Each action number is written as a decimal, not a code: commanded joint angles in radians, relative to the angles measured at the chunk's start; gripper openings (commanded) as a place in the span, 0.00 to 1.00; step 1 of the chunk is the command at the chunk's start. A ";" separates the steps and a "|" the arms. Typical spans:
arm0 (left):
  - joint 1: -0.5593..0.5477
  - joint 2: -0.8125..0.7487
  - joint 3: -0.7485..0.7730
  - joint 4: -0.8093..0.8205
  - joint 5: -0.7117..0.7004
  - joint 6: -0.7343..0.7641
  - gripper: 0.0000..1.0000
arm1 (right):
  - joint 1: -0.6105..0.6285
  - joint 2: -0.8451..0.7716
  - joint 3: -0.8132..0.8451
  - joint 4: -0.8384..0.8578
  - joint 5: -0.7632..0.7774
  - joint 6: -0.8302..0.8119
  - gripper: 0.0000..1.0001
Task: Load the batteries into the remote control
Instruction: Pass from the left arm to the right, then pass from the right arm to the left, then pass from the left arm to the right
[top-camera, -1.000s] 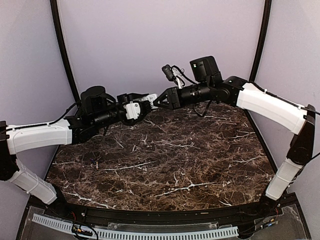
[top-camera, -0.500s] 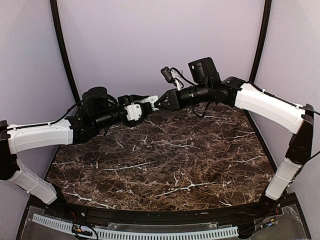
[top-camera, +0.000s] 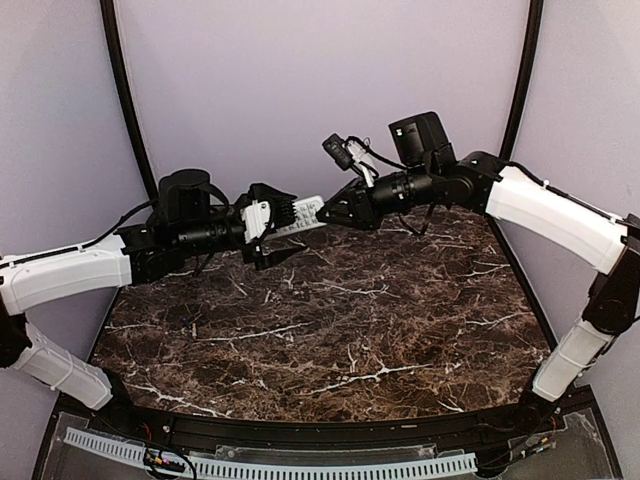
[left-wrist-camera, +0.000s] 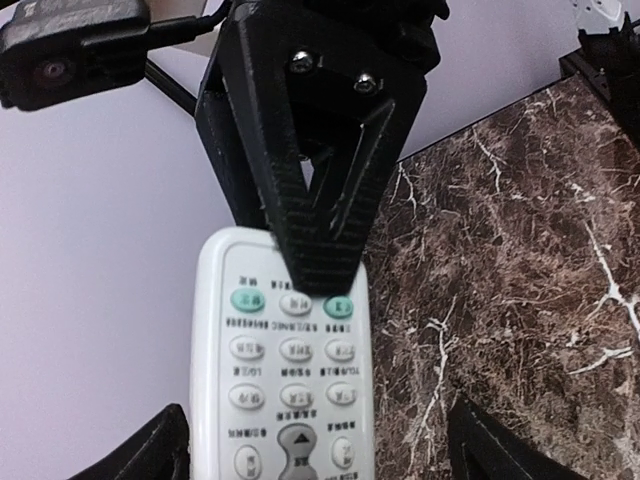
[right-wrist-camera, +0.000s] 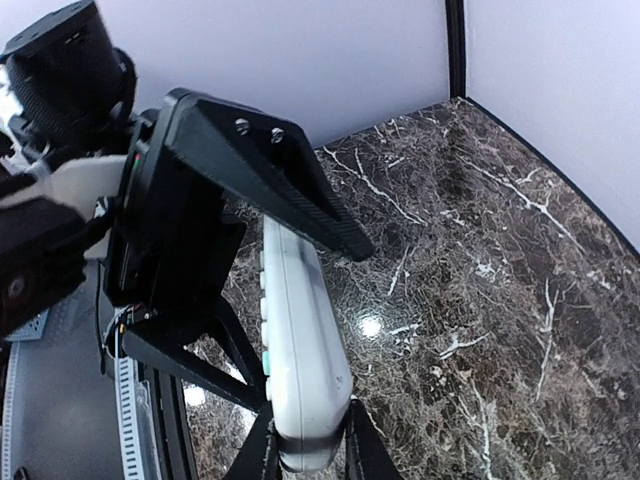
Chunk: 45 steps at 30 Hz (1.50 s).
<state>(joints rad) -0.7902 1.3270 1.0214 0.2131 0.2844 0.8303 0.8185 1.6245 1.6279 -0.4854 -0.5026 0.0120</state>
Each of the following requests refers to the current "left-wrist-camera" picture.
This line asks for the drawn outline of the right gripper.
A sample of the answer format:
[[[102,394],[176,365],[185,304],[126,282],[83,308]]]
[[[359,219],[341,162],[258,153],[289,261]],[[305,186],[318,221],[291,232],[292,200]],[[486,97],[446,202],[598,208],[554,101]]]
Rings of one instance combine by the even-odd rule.
[[[440,62],[444,1],[235,1],[195,123],[240,226],[268,230],[295,289],[352,286]]]

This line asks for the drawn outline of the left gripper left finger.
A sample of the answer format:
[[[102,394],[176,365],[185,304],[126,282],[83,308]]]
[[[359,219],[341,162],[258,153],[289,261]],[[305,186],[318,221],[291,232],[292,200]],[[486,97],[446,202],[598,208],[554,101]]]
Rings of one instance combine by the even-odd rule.
[[[115,450],[70,480],[188,480],[189,425],[169,404]]]

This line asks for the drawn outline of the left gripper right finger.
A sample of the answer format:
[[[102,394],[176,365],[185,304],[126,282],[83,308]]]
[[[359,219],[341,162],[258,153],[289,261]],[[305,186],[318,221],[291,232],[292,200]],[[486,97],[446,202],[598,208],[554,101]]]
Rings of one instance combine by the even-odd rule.
[[[518,438],[466,396],[448,415],[452,477],[463,480],[582,480]]]

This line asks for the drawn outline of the white remote control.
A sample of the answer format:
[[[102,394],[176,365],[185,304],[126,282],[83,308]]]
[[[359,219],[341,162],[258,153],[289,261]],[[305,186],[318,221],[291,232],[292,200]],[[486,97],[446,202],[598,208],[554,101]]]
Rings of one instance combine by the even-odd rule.
[[[228,227],[197,266],[190,364],[194,479],[371,479],[367,275],[297,291],[270,234]]]

